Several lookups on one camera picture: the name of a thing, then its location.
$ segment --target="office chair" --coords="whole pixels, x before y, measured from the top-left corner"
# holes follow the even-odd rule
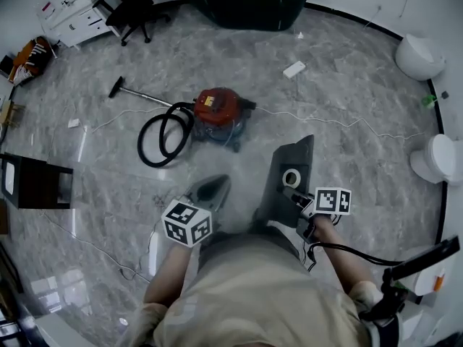
[[[151,42],[151,39],[146,34],[145,22],[156,21],[164,18],[166,22],[171,19],[167,14],[159,14],[156,5],[153,5],[153,0],[122,0],[122,3],[113,9],[105,0],[97,0],[93,7],[102,5],[110,15],[106,20],[109,26],[128,25],[130,29],[121,39],[121,45],[126,46],[126,38],[129,37],[138,27],[141,27],[143,35],[145,35],[145,42]]]

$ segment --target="person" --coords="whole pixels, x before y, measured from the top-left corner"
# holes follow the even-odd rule
[[[322,242],[344,244],[331,220],[315,217]],[[181,294],[191,249],[173,244],[118,346],[369,346],[358,310],[382,298],[362,260],[325,249],[344,292],[314,279],[274,227],[217,233]]]

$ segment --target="red vacuum cleaner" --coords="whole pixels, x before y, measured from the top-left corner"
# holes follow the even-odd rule
[[[123,81],[122,77],[116,81],[109,93],[110,98],[113,98],[118,90],[122,90],[169,107],[166,113],[159,114],[148,120],[140,130],[137,151],[144,164],[158,168],[171,162],[183,150],[192,131],[194,140],[210,140],[222,146],[230,147],[234,152],[239,152],[241,146],[239,137],[245,130],[246,120],[250,117],[250,112],[255,109],[254,102],[241,98],[233,90],[225,87],[215,87],[201,91],[192,103],[179,102],[170,104],[164,100],[127,89],[122,86]],[[187,116],[187,121],[173,114],[177,110]],[[182,139],[173,152],[166,150],[164,134],[169,119],[176,121],[183,131]],[[166,158],[161,162],[148,160],[143,151],[145,133],[157,121],[162,122],[159,132],[159,149],[161,154]]]

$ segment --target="marble floor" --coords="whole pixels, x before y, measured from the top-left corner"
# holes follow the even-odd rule
[[[15,93],[14,101],[27,108],[21,126],[8,130],[2,151],[75,171],[71,210],[16,210],[9,204],[11,232],[3,243],[36,312],[58,312],[96,346],[112,346],[122,330],[119,319],[140,303],[146,282],[137,276],[130,280],[127,269],[124,278],[115,262],[83,241],[148,277],[148,238],[172,198],[198,179],[227,173],[232,187],[220,221],[228,231],[244,230],[259,205],[273,151],[308,134],[315,135],[311,189],[353,191],[352,215],[338,226],[352,246],[393,259],[410,247],[433,243],[441,187],[414,175],[408,155],[437,133],[436,116],[420,105],[429,91],[426,84],[395,66],[395,39],[309,9],[279,33],[225,30],[187,4],[169,14],[169,24],[148,25],[150,44],[137,31],[125,48],[105,35],[81,51],[62,50],[43,76]],[[288,80],[282,71],[298,60],[307,67]],[[127,87],[171,103],[225,86],[269,111],[345,124],[364,117],[377,133],[424,134],[407,141],[376,137],[362,121],[345,128],[256,110],[240,153],[192,143],[172,166],[154,169],[138,158],[137,136],[163,110],[126,113],[96,129],[123,110],[156,108],[125,93],[109,99],[119,76]],[[79,119],[81,127],[69,129],[70,119]],[[145,142],[150,155],[156,154],[155,133],[151,130]],[[302,248],[292,230],[285,233]],[[170,244],[160,226],[156,240],[159,263]],[[337,286],[323,253],[317,256],[314,276]],[[382,269],[373,271],[380,279]]]

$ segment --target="tape roll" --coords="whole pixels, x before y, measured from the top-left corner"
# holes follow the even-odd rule
[[[301,174],[295,168],[290,168],[283,173],[283,185],[296,189],[301,183]]]

